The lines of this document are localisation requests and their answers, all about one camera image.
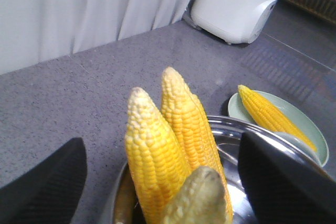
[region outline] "corn cob tip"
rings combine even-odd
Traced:
[[[140,87],[134,87],[131,90],[131,94],[129,96],[129,104],[134,103],[138,100],[148,100],[151,99],[150,96],[147,94],[146,91],[144,91]]]
[[[170,97],[184,97],[190,94],[190,89],[182,75],[172,67],[167,67],[162,72],[162,90]]]
[[[238,93],[240,93],[240,92],[242,92],[242,91],[244,91],[244,90],[249,90],[250,88],[248,88],[247,86],[245,86],[245,85],[242,85],[242,84],[240,84],[240,85],[238,85]]]

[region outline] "light green plate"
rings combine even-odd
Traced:
[[[324,166],[329,158],[329,149],[324,136],[317,126],[303,112],[301,112],[289,102],[263,91],[256,90],[256,92],[260,93],[263,97],[278,107],[279,110],[281,110],[289,119],[291,119],[292,122],[299,129],[301,129],[309,139],[311,139],[311,141],[317,147],[317,156],[321,161],[322,166]],[[238,93],[235,93],[229,100],[228,114],[232,118],[237,118],[256,124],[256,122],[244,108],[242,99]]]

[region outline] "plate rim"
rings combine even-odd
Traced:
[[[317,132],[319,133],[319,135],[321,136],[321,138],[322,138],[322,140],[323,140],[323,143],[324,143],[324,146],[325,146],[325,150],[326,150],[326,157],[325,157],[325,159],[323,160],[323,161],[321,161],[321,164],[322,164],[322,167],[324,167],[326,164],[327,164],[327,162],[328,162],[328,160],[329,160],[329,147],[328,147],[328,143],[327,143],[327,140],[326,140],[326,138],[324,137],[324,135],[322,134],[322,132],[321,132],[321,130],[316,126],[316,124],[306,115],[306,114],[304,114],[300,109],[298,109],[296,106],[294,106],[293,104],[291,104],[290,102],[288,102],[288,101],[286,101],[285,99],[283,99],[283,98],[280,98],[280,97],[278,97],[278,96],[276,96],[276,95],[274,95],[274,94],[271,94],[271,93],[268,93],[268,92],[265,92],[265,91],[260,91],[260,90],[254,90],[254,91],[256,91],[256,92],[258,92],[259,94],[261,94],[261,95],[263,95],[263,94],[265,94],[265,95],[269,95],[269,96],[271,96],[271,97],[273,97],[273,98],[275,98],[275,99],[278,99],[278,100],[280,100],[281,102],[284,102],[285,104],[287,104],[287,105],[289,105],[289,106],[291,106],[292,108],[294,108],[294,109],[296,109],[305,119],[307,119],[307,121],[309,122],[309,123],[311,123],[313,126],[314,126],[314,128],[317,130]],[[236,93],[234,93],[233,95],[231,95],[231,97],[230,97],[230,99],[229,99],[229,102],[228,102],[228,104],[227,104],[227,113],[228,113],[228,116],[230,116],[230,117],[233,117],[233,116],[231,116],[230,115],[230,108],[231,107],[233,107],[233,99],[235,98],[235,97],[237,97],[237,96],[239,96],[239,93],[238,92],[236,92]]]

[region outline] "stainless steel bowl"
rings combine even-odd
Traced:
[[[234,224],[258,223],[248,202],[244,188],[241,185],[237,170],[239,142],[242,133],[253,132],[261,134],[266,141],[269,141],[272,145],[281,146],[281,151],[285,152],[298,162],[312,165],[315,166],[316,169],[320,169],[320,167],[300,149],[262,127],[227,116],[208,116],[208,120],[215,136],[219,155],[225,169],[228,190],[234,209]],[[115,181],[114,190],[108,198],[98,223],[145,223],[127,164],[123,166]]]

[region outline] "corn on the cob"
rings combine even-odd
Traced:
[[[170,125],[141,88],[129,98],[125,148],[146,222],[157,224],[191,169]]]
[[[218,172],[199,166],[166,205],[160,224],[225,224],[224,193]]]
[[[270,131],[292,134],[304,141],[315,152],[317,151],[313,142],[288,117],[261,94],[244,85],[238,85],[238,92],[247,112],[258,125]]]
[[[200,165],[215,169],[225,187],[226,212],[229,222],[233,210],[227,189],[224,169],[204,108],[183,77],[168,67],[162,74],[161,112],[171,125],[185,152],[192,171]]]

